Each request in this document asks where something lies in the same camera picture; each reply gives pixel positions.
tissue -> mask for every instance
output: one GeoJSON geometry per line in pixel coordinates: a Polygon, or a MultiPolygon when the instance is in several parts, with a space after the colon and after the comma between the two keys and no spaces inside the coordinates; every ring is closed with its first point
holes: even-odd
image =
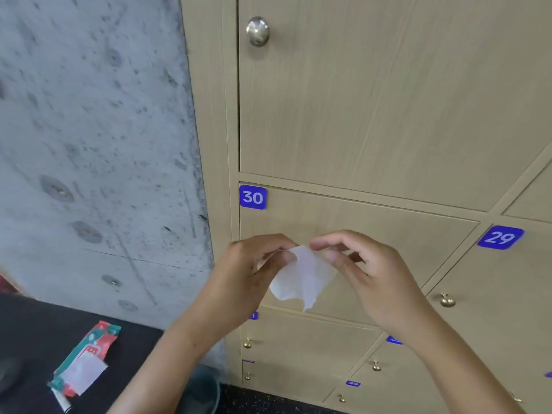
{"type": "Polygon", "coordinates": [[[306,246],[290,249],[297,260],[278,272],[270,285],[277,299],[302,299],[303,312],[313,307],[316,298],[334,278],[336,270],[306,246]]]}

teal bin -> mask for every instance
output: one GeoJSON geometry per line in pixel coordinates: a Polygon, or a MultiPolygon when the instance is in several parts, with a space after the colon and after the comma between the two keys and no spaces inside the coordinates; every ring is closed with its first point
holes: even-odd
{"type": "Polygon", "coordinates": [[[184,389],[177,414],[214,414],[220,400],[219,375],[215,369],[197,365],[184,389]]]}

concrete wall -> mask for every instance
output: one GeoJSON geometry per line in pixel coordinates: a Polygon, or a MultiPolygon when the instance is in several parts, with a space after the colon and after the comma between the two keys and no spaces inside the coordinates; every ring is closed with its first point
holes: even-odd
{"type": "Polygon", "coordinates": [[[0,0],[0,265],[31,296],[166,328],[203,286],[182,27],[178,0],[0,0]]]}

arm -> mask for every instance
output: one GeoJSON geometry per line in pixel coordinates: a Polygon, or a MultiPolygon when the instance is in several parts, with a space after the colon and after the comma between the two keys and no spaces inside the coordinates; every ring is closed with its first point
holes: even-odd
{"type": "Polygon", "coordinates": [[[296,245],[282,234],[231,243],[197,299],[163,334],[108,414],[174,413],[197,362],[257,310],[276,273],[295,259],[285,250],[296,245]]]}
{"type": "Polygon", "coordinates": [[[491,371],[424,297],[393,248],[354,231],[311,240],[313,250],[339,270],[366,312],[410,346],[430,371],[453,414],[523,414],[491,371]],[[343,251],[353,250],[349,255],[343,251]],[[366,273],[356,263],[366,263],[366,273]]]}

hand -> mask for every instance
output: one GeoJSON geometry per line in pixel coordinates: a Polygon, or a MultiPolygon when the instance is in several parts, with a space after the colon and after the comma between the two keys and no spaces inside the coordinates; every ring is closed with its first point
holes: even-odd
{"type": "Polygon", "coordinates": [[[296,246],[283,234],[259,235],[229,244],[183,315],[193,324],[190,329],[201,337],[203,351],[251,317],[276,273],[295,260],[286,250],[296,246]]]}
{"type": "Polygon", "coordinates": [[[386,332],[408,342],[437,313],[394,248],[367,235],[343,230],[313,238],[322,254],[349,281],[368,315],[386,332]],[[343,251],[353,250],[350,255],[343,251]],[[356,263],[366,263],[366,273],[356,263]]]}

